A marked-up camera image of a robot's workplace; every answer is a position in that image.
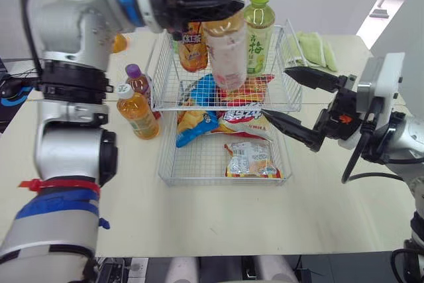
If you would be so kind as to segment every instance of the purple-capped bottle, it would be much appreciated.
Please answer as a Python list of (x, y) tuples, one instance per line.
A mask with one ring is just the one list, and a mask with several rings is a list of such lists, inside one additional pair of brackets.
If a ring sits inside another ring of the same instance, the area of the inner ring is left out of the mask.
[[(140, 67), (136, 64), (128, 64), (125, 67), (125, 72), (128, 75), (127, 83), (131, 85), (134, 92), (144, 95), (148, 101), (150, 109), (152, 109), (152, 106), (150, 105), (150, 86), (147, 75), (143, 74)], [(158, 119), (160, 117), (160, 112), (153, 112), (153, 115), (156, 119)]]

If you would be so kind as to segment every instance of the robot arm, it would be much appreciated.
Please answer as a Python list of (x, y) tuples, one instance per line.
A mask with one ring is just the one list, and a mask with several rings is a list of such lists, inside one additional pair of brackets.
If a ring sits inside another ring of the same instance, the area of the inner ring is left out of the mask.
[(94, 282), (101, 187), (117, 171), (116, 134), (102, 129), (113, 88), (105, 77), (115, 35), (146, 25), (178, 39), (191, 21), (216, 21), (239, 0), (57, 0), (35, 27), (44, 44), (34, 161), (36, 197), (0, 247), (1, 282)]
[[(265, 117), (283, 134), (293, 137), (312, 151), (318, 152), (325, 139), (337, 139), (339, 145), (354, 152), (342, 176), (342, 183), (369, 176), (389, 177), (404, 181), (415, 199), (416, 212), (411, 220), (412, 238), (404, 254), (406, 282), (422, 282), (424, 276), (424, 122), (393, 111), (398, 96), (404, 53), (370, 58), (352, 91), (355, 76), (333, 76), (319, 70), (294, 67), (286, 74), (307, 87), (336, 93), (328, 108), (323, 109), (313, 129), (301, 125), (293, 117), (275, 111), (262, 110)], [(359, 157), (386, 165), (395, 174), (367, 173), (351, 175)], [(394, 269), (399, 282), (401, 278)]]

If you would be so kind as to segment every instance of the white bottle cap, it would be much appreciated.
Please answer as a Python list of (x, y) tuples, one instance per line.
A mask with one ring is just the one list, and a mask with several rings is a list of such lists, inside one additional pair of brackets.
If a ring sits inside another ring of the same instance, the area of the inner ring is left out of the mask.
[(129, 84), (120, 84), (117, 88), (117, 95), (120, 99), (130, 99), (134, 95), (134, 90)]

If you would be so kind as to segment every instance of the wire basket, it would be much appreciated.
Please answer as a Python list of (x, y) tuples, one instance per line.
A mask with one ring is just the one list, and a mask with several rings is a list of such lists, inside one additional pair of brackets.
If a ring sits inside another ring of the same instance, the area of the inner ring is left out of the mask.
[(249, 106), (243, 106), (243, 103), (240, 103), (242, 106), (227, 106), (218, 96), (215, 96), (215, 101), (206, 108), (187, 105), (184, 103), (187, 93), (195, 87), (198, 80), (211, 73), (210, 63), (204, 70), (195, 73), (187, 72), (181, 67), (178, 53), (174, 51), (172, 37), (169, 34), (163, 34), (157, 65), (152, 77), (151, 105), (154, 106), (155, 111), (259, 110), (261, 108), (283, 112), (299, 111), (302, 98), (301, 85), (284, 73), (285, 68), (298, 65), (306, 65), (306, 61), (292, 25), (287, 20), (284, 26), (275, 26), (272, 33), (263, 74), (273, 75), (274, 79), (270, 83), (263, 83), (268, 88), (263, 103), (253, 103)]
[(232, 178), (225, 176), (230, 155), (224, 145), (232, 142), (252, 142), (254, 139), (227, 134), (201, 135), (184, 147), (176, 148), (176, 115), (177, 112), (167, 112), (164, 115), (166, 129), (162, 140), (158, 173), (167, 185), (281, 185), (292, 176), (290, 152), (284, 136), (280, 135), (281, 138), (279, 138), (275, 128), (272, 127), (270, 131), (273, 142), (268, 143), (272, 160), (282, 173), (282, 178)]

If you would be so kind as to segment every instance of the green tea bottle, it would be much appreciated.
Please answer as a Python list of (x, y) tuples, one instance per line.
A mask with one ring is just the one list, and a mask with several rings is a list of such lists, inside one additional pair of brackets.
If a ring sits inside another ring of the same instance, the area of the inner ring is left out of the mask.
[(269, 0), (250, 0), (244, 9), (247, 23), (247, 75), (258, 76), (265, 70), (276, 15)]

